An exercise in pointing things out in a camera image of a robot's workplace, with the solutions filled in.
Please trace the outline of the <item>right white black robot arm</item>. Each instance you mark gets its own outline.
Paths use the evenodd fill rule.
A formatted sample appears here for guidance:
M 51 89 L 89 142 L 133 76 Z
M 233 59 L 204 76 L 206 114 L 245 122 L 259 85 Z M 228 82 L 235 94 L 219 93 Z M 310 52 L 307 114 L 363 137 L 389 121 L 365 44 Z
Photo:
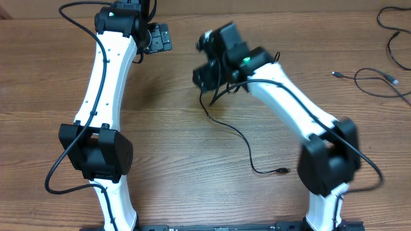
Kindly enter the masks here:
M 249 49 L 235 23 L 202 34 L 196 44 L 208 63 L 194 69 L 193 82 L 213 99 L 243 87 L 283 121 L 301 144 L 297 173 L 310 192 L 309 209 L 300 221 L 278 221 L 272 230 L 364 230 L 361 221 L 341 218 L 342 200 L 360 168 L 356 125 L 339 121 L 314 104 L 287 77 L 278 56 Z

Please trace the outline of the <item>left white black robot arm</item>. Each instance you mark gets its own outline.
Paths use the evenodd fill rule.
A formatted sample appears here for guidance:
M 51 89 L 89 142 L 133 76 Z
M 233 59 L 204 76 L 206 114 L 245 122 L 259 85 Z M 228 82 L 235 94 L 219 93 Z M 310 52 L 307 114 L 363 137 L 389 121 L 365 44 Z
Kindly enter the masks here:
M 166 24 L 153 22 L 155 1 L 102 2 L 94 17 L 96 42 L 91 77 L 83 103 L 71 124 L 61 124 L 58 138 L 64 152 L 45 179 L 61 161 L 69 158 L 88 180 L 85 188 L 96 191 L 104 224 L 101 230 L 140 230 L 127 182 L 133 161 L 133 145 L 121 134 L 120 112 L 128 72 L 136 57 L 170 51 Z

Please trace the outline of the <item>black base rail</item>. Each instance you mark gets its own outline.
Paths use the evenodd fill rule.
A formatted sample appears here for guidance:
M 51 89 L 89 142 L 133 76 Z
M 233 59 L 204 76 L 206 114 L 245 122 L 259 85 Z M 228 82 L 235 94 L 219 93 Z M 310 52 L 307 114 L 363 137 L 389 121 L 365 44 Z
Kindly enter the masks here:
M 278 221 L 274 224 L 249 225 L 142 225 L 142 231 L 309 231 L 312 228 L 305 221 Z

